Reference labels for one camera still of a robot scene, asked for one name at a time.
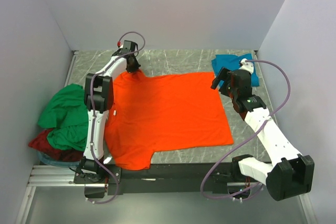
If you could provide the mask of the orange t-shirt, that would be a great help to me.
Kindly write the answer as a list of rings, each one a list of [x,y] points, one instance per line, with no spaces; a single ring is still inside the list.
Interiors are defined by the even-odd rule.
[[[211,89],[213,79],[212,72],[120,74],[104,131],[115,164],[148,169],[156,152],[233,144],[219,93]]]

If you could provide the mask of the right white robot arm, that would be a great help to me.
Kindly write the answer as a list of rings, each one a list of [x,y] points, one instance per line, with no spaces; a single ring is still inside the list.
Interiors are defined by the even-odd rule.
[[[271,160],[264,163],[249,154],[234,157],[230,168],[232,179],[241,182],[250,177],[265,185],[276,201],[310,192],[314,161],[287,140],[264,101],[253,94],[250,71],[245,67],[234,71],[222,68],[211,88],[215,89],[221,81],[219,92],[231,98],[234,110],[257,134]]]

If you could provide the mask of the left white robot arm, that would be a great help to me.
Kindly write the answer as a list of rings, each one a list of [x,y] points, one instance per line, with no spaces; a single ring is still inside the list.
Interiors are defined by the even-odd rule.
[[[108,63],[86,76],[84,103],[88,110],[88,134],[83,158],[76,169],[75,183],[101,183],[109,177],[101,165],[104,160],[104,128],[114,102],[113,80],[125,71],[139,69],[138,52],[137,43],[129,40],[118,42],[118,50]]]

